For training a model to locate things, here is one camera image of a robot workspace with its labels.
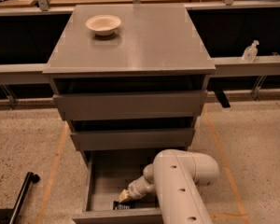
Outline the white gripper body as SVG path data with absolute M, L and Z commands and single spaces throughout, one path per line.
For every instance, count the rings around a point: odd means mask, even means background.
M 155 192 L 155 185 L 150 183 L 143 176 L 135 179 L 128 186 L 128 196 L 131 200 L 140 200 L 144 198 L 147 194 Z

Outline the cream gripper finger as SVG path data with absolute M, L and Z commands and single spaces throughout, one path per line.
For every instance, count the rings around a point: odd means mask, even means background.
M 129 191 L 124 189 L 122 193 L 119 195 L 119 202 L 120 203 L 126 203 L 130 200 Z

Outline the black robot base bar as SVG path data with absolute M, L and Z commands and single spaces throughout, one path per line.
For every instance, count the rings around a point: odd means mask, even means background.
M 40 176 L 35 173 L 28 172 L 26 174 L 14 206 L 12 208 L 0 209 L 0 224 L 16 224 L 30 185 L 38 183 L 39 180 Z

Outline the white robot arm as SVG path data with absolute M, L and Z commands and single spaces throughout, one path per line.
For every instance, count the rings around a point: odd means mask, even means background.
M 210 186 L 218 177 L 219 167 L 211 156 L 166 149 L 122 191 L 119 202 L 140 200 L 155 193 L 163 224 L 213 224 L 197 185 Z

